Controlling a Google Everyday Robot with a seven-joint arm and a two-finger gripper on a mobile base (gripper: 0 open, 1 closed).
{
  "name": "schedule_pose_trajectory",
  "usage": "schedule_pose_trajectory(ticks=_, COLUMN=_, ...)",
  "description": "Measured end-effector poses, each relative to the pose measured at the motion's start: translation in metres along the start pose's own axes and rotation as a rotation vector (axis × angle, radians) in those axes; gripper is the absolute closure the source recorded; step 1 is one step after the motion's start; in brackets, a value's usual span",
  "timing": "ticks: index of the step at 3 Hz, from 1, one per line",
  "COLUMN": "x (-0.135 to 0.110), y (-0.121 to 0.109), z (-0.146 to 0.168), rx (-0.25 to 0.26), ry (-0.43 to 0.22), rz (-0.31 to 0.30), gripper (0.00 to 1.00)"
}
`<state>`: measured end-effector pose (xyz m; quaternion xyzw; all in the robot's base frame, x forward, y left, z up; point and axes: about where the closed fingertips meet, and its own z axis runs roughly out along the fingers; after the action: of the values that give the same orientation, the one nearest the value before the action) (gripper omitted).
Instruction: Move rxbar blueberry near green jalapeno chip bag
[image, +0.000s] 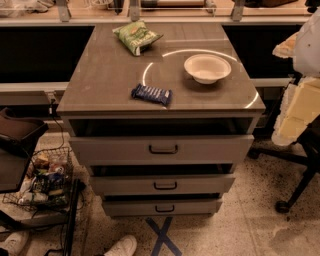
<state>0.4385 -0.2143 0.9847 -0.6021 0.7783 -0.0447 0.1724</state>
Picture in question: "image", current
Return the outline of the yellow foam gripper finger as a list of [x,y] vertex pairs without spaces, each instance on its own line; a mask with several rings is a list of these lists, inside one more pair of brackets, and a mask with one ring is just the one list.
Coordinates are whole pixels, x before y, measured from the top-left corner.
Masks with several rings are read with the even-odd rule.
[[280,105],[271,140],[279,146],[295,142],[320,115],[320,79],[306,78],[297,86],[289,84]]
[[294,33],[286,40],[276,45],[272,51],[272,54],[279,58],[292,58],[294,56],[294,48],[298,33]]

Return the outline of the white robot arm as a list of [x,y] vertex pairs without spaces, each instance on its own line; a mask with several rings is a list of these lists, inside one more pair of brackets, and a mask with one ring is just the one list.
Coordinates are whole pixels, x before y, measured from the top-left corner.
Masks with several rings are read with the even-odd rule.
[[273,54],[292,58],[294,70],[303,77],[297,86],[290,83],[285,90],[271,136],[274,144],[287,146],[320,114],[320,9]]

